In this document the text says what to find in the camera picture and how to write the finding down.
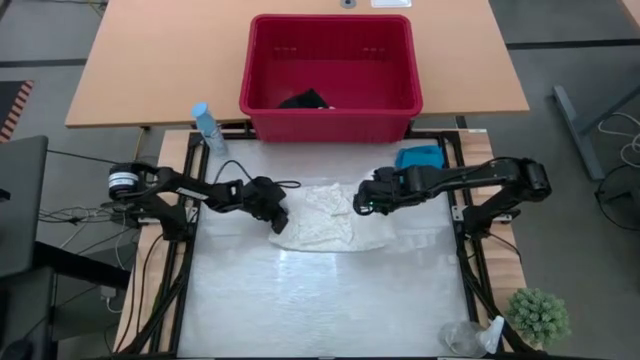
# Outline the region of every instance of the blue cloth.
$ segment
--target blue cloth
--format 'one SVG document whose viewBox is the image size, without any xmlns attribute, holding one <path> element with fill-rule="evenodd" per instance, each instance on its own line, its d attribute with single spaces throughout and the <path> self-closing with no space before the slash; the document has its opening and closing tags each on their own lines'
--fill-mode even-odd
<svg viewBox="0 0 640 360">
<path fill-rule="evenodd" d="M 442 150 L 437 145 L 428 145 L 398 151 L 396 168 L 404 169 L 412 165 L 431 165 L 442 169 L 442 166 L 444 166 Z"/>
</svg>

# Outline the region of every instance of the green succulent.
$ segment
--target green succulent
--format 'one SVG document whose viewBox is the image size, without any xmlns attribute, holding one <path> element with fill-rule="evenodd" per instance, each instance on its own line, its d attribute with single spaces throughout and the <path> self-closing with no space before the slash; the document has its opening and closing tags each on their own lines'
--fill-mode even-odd
<svg viewBox="0 0 640 360">
<path fill-rule="evenodd" d="M 506 317 L 532 345 L 548 346 L 571 334 L 564 301 L 540 289 L 518 289 L 509 298 Z"/>
</svg>

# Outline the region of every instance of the red plastic basket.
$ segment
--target red plastic basket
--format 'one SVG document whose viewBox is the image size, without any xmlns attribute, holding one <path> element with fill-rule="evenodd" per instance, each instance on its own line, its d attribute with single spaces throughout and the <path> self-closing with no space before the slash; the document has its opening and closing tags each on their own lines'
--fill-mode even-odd
<svg viewBox="0 0 640 360">
<path fill-rule="evenodd" d="M 314 89 L 335 109 L 279 109 Z M 240 95 L 258 138 L 393 142 L 422 109 L 409 20 L 399 15 L 260 15 Z"/>
</svg>

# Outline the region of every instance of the gray floor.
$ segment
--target gray floor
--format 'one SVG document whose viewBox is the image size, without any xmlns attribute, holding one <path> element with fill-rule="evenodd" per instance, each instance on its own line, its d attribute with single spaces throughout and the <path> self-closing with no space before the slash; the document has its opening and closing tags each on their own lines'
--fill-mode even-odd
<svg viewBox="0 0 640 360">
<path fill-rule="evenodd" d="M 616 0 L 492 0 L 491 4 L 507 42 L 639 36 Z M 0 61 L 86 57 L 99 22 L 86 5 L 15 0 L 0 22 Z M 640 64 L 640 47 L 520 50 L 510 55 L 531 112 L 468 117 L 468 123 L 489 129 L 496 155 L 533 157 L 549 172 L 554 194 L 542 204 L 522 206 L 524 214 L 514 224 L 529 286 L 564 298 L 571 314 L 573 335 L 549 350 L 563 355 L 635 359 L 640 335 L 640 265 L 636 261 L 640 239 L 637 233 L 616 228 L 600 214 L 593 197 L 597 184 L 588 180 L 550 94 L 553 85 L 564 85 L 576 107 L 585 109 L 615 89 Z M 137 129 L 64 127 L 81 74 L 82 67 L 0 69 L 0 80 L 36 82 L 15 138 L 45 134 L 52 149 L 130 159 Z M 640 99 L 624 110 L 639 117 Z M 452 121 L 429 118 L 419 124 L 442 127 L 452 126 Z M 613 121 L 611 126 L 638 130 L 624 121 Z M 144 155 L 158 154 L 164 130 L 153 129 L 146 137 Z M 594 134 L 594 141 L 605 168 L 620 164 L 617 153 L 626 139 Z M 95 206 L 106 201 L 107 170 L 104 164 L 50 154 L 42 207 Z M 620 181 L 637 176 L 629 171 L 621 174 Z M 640 225 L 629 212 L 616 215 L 621 221 Z M 67 225 L 44 225 L 39 228 L 39 240 L 54 245 L 75 231 Z M 119 230 L 116 224 L 98 225 L 85 229 L 68 249 L 78 251 Z M 97 247 L 93 256 L 115 263 L 113 245 Z M 130 253 L 131 249 L 127 245 L 122 250 Z M 61 284 L 61 300 L 88 286 L 66 279 Z M 65 306 L 56 334 L 71 338 L 61 342 L 59 357 L 106 355 L 102 330 L 117 318 L 107 312 L 97 291 Z M 107 333 L 110 341 L 113 334 L 111 328 Z"/>
</svg>

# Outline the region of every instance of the plastic bottle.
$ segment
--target plastic bottle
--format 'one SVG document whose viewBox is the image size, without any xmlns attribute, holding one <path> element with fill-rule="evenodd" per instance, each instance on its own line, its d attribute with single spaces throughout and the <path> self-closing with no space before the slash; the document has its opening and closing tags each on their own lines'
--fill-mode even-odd
<svg viewBox="0 0 640 360">
<path fill-rule="evenodd" d="M 196 127 L 213 155 L 218 157 L 227 155 L 227 143 L 224 142 L 224 137 L 216 120 L 211 116 L 207 103 L 196 104 L 191 109 L 191 116 L 196 118 Z"/>
<path fill-rule="evenodd" d="M 478 323 L 464 321 L 445 325 L 441 334 L 456 355 L 481 358 L 487 353 L 496 353 L 503 326 L 504 318 L 496 316 L 488 329 Z"/>
</svg>

